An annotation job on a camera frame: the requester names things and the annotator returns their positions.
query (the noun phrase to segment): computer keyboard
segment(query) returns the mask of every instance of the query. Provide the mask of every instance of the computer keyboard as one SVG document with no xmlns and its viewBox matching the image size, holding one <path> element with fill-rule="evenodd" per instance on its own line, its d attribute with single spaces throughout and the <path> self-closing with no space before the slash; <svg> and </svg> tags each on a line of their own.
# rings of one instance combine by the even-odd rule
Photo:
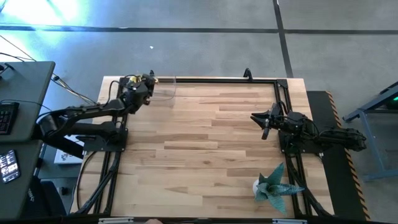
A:
<svg viewBox="0 0 398 224">
<path fill-rule="evenodd" d="M 11 133 L 17 118 L 19 103 L 0 103 L 0 135 Z"/>
</svg>

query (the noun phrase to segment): metal stand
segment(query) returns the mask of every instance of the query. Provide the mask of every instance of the metal stand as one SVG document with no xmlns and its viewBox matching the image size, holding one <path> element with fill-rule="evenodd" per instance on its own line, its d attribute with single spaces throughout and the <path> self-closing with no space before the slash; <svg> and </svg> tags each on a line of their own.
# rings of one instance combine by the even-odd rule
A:
<svg viewBox="0 0 398 224">
<path fill-rule="evenodd" d="M 375 174 L 364 175 L 363 176 L 364 181 L 376 180 L 376 179 L 393 177 L 398 175 L 398 169 L 390 169 L 390 170 L 386 169 L 381 159 L 379 149 L 377 147 L 376 141 L 374 140 L 375 137 L 371 131 L 371 127 L 367 119 L 367 116 L 370 113 L 398 113 L 397 110 L 377 110 L 378 108 L 385 105 L 387 102 L 393 100 L 397 96 L 398 96 L 398 82 L 392 84 L 391 86 L 387 87 L 385 90 L 381 91 L 380 95 L 374 100 L 371 100 L 369 103 L 366 103 L 365 105 L 356 109 L 349 115 L 343 117 L 343 120 L 346 121 L 347 123 L 349 123 L 355 118 L 359 118 L 361 120 L 366 133 L 366 137 L 368 138 L 369 141 L 369 147 L 372 151 L 374 158 L 376 159 L 377 168 L 379 169 L 379 171 Z"/>
</svg>

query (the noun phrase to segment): black aluminum frame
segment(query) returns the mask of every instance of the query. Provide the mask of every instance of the black aluminum frame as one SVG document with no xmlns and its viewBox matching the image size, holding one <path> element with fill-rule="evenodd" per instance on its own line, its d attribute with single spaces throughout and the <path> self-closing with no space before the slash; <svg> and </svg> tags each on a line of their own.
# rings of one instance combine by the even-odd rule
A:
<svg viewBox="0 0 398 224">
<path fill-rule="evenodd" d="M 253 84 L 253 85 L 255 85 L 255 84 L 272 84 L 274 87 L 274 91 L 275 91 L 276 102 L 282 101 L 282 98 L 280 96 L 280 90 L 282 89 L 284 92 L 284 102 L 286 104 L 286 107 L 287 107 L 288 111 L 292 110 L 292 104 L 291 104 L 291 100 L 290 100 L 287 79 L 268 79 L 268 78 L 253 79 L 251 76 L 250 70 L 248 68 L 246 69 L 244 76 L 247 77 L 247 79 L 244 79 L 244 78 L 236 78 L 236 79 L 232 79 L 232 78 L 178 78 L 177 77 L 176 83 L 237 83 L 237 84 Z M 127 78 L 120 78 L 121 83 L 124 83 L 126 81 L 127 81 Z M 123 91 L 123 87 L 121 85 L 119 85 L 118 96 L 122 93 L 122 91 Z M 117 118 L 113 117 L 112 121 L 116 122 Z M 125 128 L 126 121 L 127 121 L 127 116 L 124 116 L 121 121 L 121 128 Z M 285 144 L 283 144 L 282 138 L 280 138 L 280 146 L 282 147 L 284 145 Z M 120 160 L 121 152 L 115 152 L 115 153 L 119 154 L 119 155 L 115 156 L 115 159 L 118 158 Z M 291 164 L 291 162 L 288 162 L 288 161 L 291 161 L 291 156 L 287 153 L 284 153 L 284 154 L 285 154 L 285 159 L 286 159 L 287 165 Z M 110 156 L 111 156 L 110 152 L 105 152 L 99 182 L 101 182 L 104 179 L 104 177 L 106 176 L 106 174 L 108 173 Z M 307 183 L 305 181 L 305 174 L 304 174 L 304 168 L 303 168 L 301 154 L 298 152 L 297 155 L 295 155 L 295 158 L 296 158 L 296 162 L 297 162 L 298 178 L 301 179 L 301 184 L 307 185 Z M 109 216 L 110 216 L 111 210 L 112 210 L 113 197 L 114 197 L 114 191 L 115 191 L 115 186 L 116 186 L 116 179 L 118 176 L 118 172 L 117 172 L 118 168 L 119 168 L 119 161 L 117 163 L 116 173 L 113 175 L 113 177 L 111 179 L 108 199 L 106 202 L 105 210 L 103 212 L 103 214 L 106 214 Z M 289 174 L 289 183 L 293 184 L 293 185 L 296 184 L 295 178 L 297 178 L 297 177 L 294 177 L 294 175 L 291 174 L 290 172 L 288 172 L 288 174 Z M 101 192 L 101 195 L 98 197 L 97 201 L 95 202 L 93 214 L 101 214 L 100 207 L 101 207 L 102 194 L 103 194 L 103 192 Z M 305 214 L 312 215 L 310 202 L 308 201 L 308 198 L 305 195 L 303 195 L 303 196 L 304 196 Z M 293 203 L 295 218 L 302 218 L 303 213 L 299 207 L 299 201 L 298 201 L 297 195 L 292 195 L 292 203 Z M 181 218 L 171 218 L 171 219 L 176 220 L 176 221 L 181 220 Z M 217 220 L 218 223 L 223 223 L 223 220 L 227 220 L 228 223 L 231 223 L 231 221 L 233 221 L 233 219 L 230 219 L 230 218 L 228 218 L 228 219 L 222 219 L 222 218 L 214 219 L 213 218 L 212 220 L 213 221 Z M 240 218 L 239 221 L 237 221 L 237 222 L 238 223 L 269 222 L 270 220 L 272 221 L 272 219 L 270 219 L 270 218 L 260 218 L 260 219 L 258 219 L 258 218 Z"/>
</svg>

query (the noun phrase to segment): black mat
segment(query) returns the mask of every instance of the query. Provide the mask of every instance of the black mat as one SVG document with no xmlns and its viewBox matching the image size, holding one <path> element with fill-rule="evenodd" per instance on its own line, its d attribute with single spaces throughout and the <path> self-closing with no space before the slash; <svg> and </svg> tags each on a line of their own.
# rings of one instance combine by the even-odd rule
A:
<svg viewBox="0 0 398 224">
<path fill-rule="evenodd" d="M 308 91 L 307 95 L 312 118 L 319 130 L 337 127 L 329 94 L 325 91 Z M 360 190 L 353 179 L 345 149 L 335 146 L 327 150 L 324 155 L 323 166 L 335 215 L 341 218 L 365 220 L 364 205 L 358 195 Z"/>
</svg>

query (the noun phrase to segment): black desk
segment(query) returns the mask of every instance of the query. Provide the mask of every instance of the black desk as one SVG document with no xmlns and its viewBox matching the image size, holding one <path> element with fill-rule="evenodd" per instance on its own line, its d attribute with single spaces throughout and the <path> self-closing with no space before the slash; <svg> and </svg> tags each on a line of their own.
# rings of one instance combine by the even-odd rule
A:
<svg viewBox="0 0 398 224">
<path fill-rule="evenodd" d="M 12 62 L 17 73 L 14 76 L 10 73 L 6 74 L 3 80 L 0 80 L 0 100 L 29 100 L 43 103 L 45 92 L 50 83 L 50 78 L 54 70 L 54 62 Z M 35 86 L 26 86 L 27 83 L 37 83 Z M 18 135 L 19 132 L 26 134 L 33 129 L 35 120 L 40 111 L 40 106 L 33 103 L 19 102 L 19 115 L 17 123 L 22 122 L 25 130 L 20 130 L 17 126 L 13 128 L 11 135 Z M 19 218 L 24 207 L 25 198 L 29 184 L 39 158 L 41 141 L 24 141 L 24 142 L 0 142 L 0 154 L 6 153 L 13 149 L 16 152 L 20 177 L 7 184 L 0 182 L 0 219 Z"/>
</svg>

